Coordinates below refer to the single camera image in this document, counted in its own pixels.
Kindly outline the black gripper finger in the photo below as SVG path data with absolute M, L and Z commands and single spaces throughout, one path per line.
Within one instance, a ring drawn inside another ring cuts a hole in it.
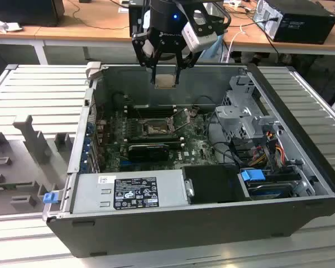
M 152 46 L 150 55 L 147 55 L 143 50 L 144 45 L 148 43 Z M 147 32 L 134 33 L 132 36 L 132 45 L 139 64 L 152 70 L 150 82 L 151 84 L 155 84 L 156 66 L 160 58 L 160 43 L 157 31 L 148 29 Z
M 177 49 L 175 51 L 176 65 L 175 65 L 175 84 L 179 83 L 180 73 L 186 68 L 192 68 L 200 58 L 201 52 L 190 52 L 187 57 L 182 57 L 182 51 Z

